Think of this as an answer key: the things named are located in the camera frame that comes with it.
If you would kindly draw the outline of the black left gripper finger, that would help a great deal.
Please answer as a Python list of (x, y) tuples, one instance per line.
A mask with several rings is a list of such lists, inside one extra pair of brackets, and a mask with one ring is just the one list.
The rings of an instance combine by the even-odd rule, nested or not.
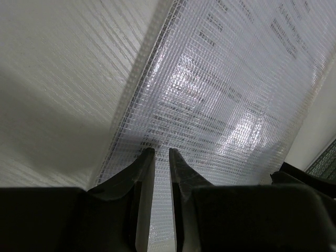
[(1, 251), (147, 251), (155, 151), (98, 186), (1, 189)]

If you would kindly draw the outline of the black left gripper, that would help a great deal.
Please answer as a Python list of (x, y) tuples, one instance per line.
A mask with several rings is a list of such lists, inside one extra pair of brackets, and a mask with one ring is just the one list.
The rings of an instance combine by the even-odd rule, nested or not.
[(177, 251), (335, 251), (335, 182), (288, 163), (270, 185), (215, 186), (169, 150)]

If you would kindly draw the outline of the clear mesh document pouch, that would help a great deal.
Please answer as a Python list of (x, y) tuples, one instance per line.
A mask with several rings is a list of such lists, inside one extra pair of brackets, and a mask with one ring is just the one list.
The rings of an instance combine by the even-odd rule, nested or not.
[(334, 51), (335, 1), (173, 2), (97, 180), (155, 149), (149, 251), (175, 251), (169, 149), (215, 185), (268, 184)]

